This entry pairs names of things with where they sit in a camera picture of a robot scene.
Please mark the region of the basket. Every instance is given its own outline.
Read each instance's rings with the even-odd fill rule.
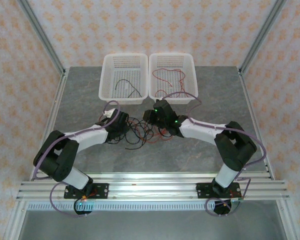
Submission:
[[[147,55],[142,53],[108,54],[103,60],[99,98],[107,102],[116,100],[121,105],[141,104],[148,96],[147,83]]]
[[[198,96],[195,64],[188,53],[153,53],[149,57],[149,97],[156,101],[174,92]],[[169,104],[188,104],[194,98],[184,93],[167,97]]]

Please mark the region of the floral wall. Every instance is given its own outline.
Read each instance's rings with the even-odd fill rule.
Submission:
[[[0,240],[29,179],[60,75],[16,0],[0,0]]]
[[[288,181],[300,225],[300,0],[286,2],[244,80],[275,177]]]
[[[110,53],[182,52],[197,66],[240,66],[275,0],[29,0],[62,64]]]

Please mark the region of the gray marble surface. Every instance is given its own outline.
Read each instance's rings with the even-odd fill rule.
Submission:
[[[66,80],[54,129],[74,132],[91,127],[98,121],[105,101],[98,97],[101,67],[71,67]],[[198,121],[215,124],[238,122],[255,134],[244,91],[236,67],[199,66],[195,68],[199,98],[203,105],[193,110]],[[122,105],[122,111],[142,119],[143,112],[153,108],[147,98],[141,105]],[[173,105],[178,115],[185,115],[188,105]],[[112,172],[218,172],[222,159],[217,148],[197,139],[173,137],[170,141],[145,144],[138,150],[125,141],[99,144],[79,152],[74,166],[86,173]],[[261,157],[258,150],[250,161]],[[265,171],[263,162],[247,171]]]

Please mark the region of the robotic arm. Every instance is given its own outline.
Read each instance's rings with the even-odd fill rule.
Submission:
[[[33,160],[36,166],[41,156],[52,143],[64,136],[70,136],[58,142],[47,154],[39,169],[57,182],[64,182],[79,190],[82,196],[88,196],[93,191],[93,180],[85,173],[73,167],[76,154],[96,144],[110,142],[128,132],[127,121],[129,115],[120,112],[113,123],[105,128],[101,126],[109,123],[117,114],[117,109],[105,112],[105,121],[98,122],[93,126],[77,132],[62,133],[55,130],[50,133],[38,154]]]
[[[239,186],[233,182],[234,179],[257,150],[250,137],[234,131],[243,131],[241,126],[234,121],[229,124],[210,124],[189,119],[185,115],[177,115],[166,100],[157,101],[153,108],[144,112],[143,120],[145,122],[160,129],[166,129],[173,136],[195,138],[217,147],[223,165],[212,183],[206,184],[204,186],[206,189],[201,190],[203,193],[209,194],[201,195],[198,193],[198,197],[207,198],[206,195],[209,195],[217,198],[231,198],[230,190],[237,189]],[[90,146],[110,142],[126,134],[129,130],[127,124],[129,115],[119,112],[118,117],[115,118],[117,113],[117,109],[107,111],[105,121],[98,122],[92,127],[78,132],[53,131],[34,158],[34,166],[37,166],[42,155],[53,142],[59,138],[64,138],[49,151],[39,169],[55,181],[68,184],[68,189],[69,187],[74,188],[76,194],[70,195],[69,198],[89,196],[96,189],[96,186],[89,176],[73,167],[76,154]],[[110,125],[95,130],[113,119],[114,121]]]
[[[225,125],[193,120],[196,123],[194,124],[187,116],[178,116],[166,100],[157,101],[153,108],[154,110],[144,112],[143,120],[145,122],[161,129],[165,128],[173,136],[202,140],[218,148],[223,165],[212,181],[212,190],[217,196],[222,196],[229,189],[244,165],[257,151],[257,147],[250,137],[235,131],[219,129],[221,127],[243,131],[237,122],[231,121]]]

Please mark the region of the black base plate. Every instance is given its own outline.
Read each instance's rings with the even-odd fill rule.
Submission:
[[[92,191],[96,191],[96,195],[90,196],[89,199],[107,199],[109,192],[109,183],[92,183]],[[80,199],[84,193],[74,186],[68,185],[64,190],[65,199]]]
[[[240,185],[237,182],[232,182],[226,189],[225,192],[217,194],[212,189],[213,183],[211,182],[199,182],[196,184],[196,192],[198,199],[209,199],[209,198],[219,198],[219,199],[233,199],[241,198]]]

